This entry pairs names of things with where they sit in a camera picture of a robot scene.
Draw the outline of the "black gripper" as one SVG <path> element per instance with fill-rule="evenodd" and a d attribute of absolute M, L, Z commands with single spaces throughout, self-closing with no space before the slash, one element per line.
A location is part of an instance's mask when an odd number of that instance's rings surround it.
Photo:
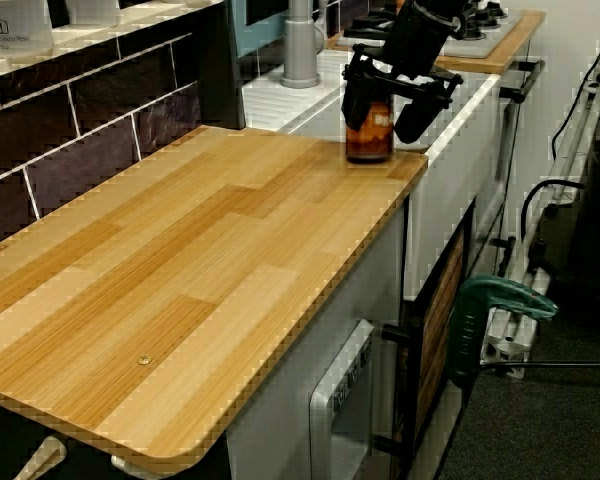
<path fill-rule="evenodd" d="M 383 61 L 383 48 L 354 44 L 354 56 L 344 67 L 346 81 L 342 113 L 349 129 L 360 129 L 370 111 L 374 92 L 409 98 L 395 115 L 394 132 L 402 143 L 415 143 L 443 109 L 452 103 L 455 89 L 464 83 L 454 74 L 433 65 L 423 83 L 400 80 L 401 73 L 384 72 L 374 65 Z"/>

